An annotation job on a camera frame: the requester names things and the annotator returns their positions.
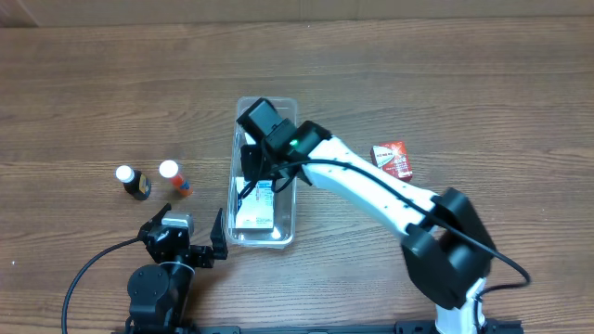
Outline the orange tube white cap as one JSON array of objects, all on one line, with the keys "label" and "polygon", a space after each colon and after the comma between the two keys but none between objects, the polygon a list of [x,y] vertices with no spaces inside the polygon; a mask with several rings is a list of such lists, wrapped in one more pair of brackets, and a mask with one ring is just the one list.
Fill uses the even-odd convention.
[{"label": "orange tube white cap", "polygon": [[176,161],[163,161],[159,166],[159,173],[163,178],[170,181],[180,195],[187,197],[193,193],[190,183],[181,174],[180,166]]}]

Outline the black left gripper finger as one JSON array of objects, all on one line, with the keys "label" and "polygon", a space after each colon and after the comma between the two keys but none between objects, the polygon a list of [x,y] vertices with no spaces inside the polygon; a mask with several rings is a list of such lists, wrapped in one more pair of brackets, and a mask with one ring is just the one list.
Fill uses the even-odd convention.
[{"label": "black left gripper finger", "polygon": [[226,243],[226,234],[224,231],[222,208],[219,209],[216,215],[215,221],[213,223],[213,228],[210,234],[210,239],[212,242],[214,259],[226,260],[228,255],[228,248]]},{"label": "black left gripper finger", "polygon": [[152,218],[150,218],[146,223],[144,223],[140,229],[138,234],[139,235],[147,235],[155,226],[161,225],[161,220],[164,215],[172,209],[172,205],[170,203],[166,203],[162,209],[159,210]]}]

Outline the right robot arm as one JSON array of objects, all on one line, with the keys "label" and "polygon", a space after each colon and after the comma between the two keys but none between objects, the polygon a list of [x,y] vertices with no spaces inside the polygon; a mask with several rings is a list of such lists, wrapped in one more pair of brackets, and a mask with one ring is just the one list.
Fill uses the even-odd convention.
[{"label": "right robot arm", "polygon": [[296,122],[285,97],[238,101],[228,233],[232,242],[280,248],[295,232],[295,181],[328,190],[389,230],[400,242],[408,276],[436,306],[434,320],[399,321],[394,332],[500,331],[482,312],[495,244],[470,200],[412,186],[359,157],[329,130]]}]

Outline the white medicine box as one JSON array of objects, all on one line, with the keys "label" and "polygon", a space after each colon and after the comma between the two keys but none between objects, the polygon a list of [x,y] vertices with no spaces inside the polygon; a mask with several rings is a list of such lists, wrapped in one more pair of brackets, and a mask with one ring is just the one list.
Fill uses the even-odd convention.
[{"label": "white medicine box", "polygon": [[235,227],[253,230],[274,227],[274,192],[270,180],[259,181],[247,197],[239,200]]}]

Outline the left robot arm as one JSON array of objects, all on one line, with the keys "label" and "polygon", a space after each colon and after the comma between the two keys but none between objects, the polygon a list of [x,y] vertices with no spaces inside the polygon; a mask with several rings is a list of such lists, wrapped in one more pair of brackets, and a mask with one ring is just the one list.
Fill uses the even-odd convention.
[{"label": "left robot arm", "polygon": [[193,216],[174,212],[170,204],[140,227],[137,237],[154,263],[136,269],[128,280],[127,333],[200,332],[185,318],[187,297],[198,268],[210,269],[227,258],[223,212],[214,220],[210,246],[193,245],[193,233]]}]

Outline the red medicine box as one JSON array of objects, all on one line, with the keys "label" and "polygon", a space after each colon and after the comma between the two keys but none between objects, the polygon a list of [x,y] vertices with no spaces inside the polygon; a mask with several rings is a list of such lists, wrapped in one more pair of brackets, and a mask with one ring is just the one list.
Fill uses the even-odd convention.
[{"label": "red medicine box", "polygon": [[370,157],[375,166],[389,175],[409,182],[413,171],[403,141],[391,141],[375,145],[370,150]]}]

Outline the dark bottle white cap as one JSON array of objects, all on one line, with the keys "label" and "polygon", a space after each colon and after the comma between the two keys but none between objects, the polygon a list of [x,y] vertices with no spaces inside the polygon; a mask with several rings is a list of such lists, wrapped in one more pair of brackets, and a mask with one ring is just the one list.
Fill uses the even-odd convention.
[{"label": "dark bottle white cap", "polygon": [[115,171],[116,178],[123,184],[127,193],[136,200],[146,200],[151,192],[150,180],[139,170],[121,165]]}]

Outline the clear plastic container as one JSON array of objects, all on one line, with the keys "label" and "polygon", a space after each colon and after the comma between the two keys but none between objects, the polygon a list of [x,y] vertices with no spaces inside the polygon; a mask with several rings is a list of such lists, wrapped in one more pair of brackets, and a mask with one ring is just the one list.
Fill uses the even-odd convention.
[{"label": "clear plastic container", "polygon": [[241,191],[258,175],[258,141],[235,126],[229,176],[226,234],[245,247],[284,249],[294,240],[296,184],[282,188],[283,179],[260,180],[245,198]]}]

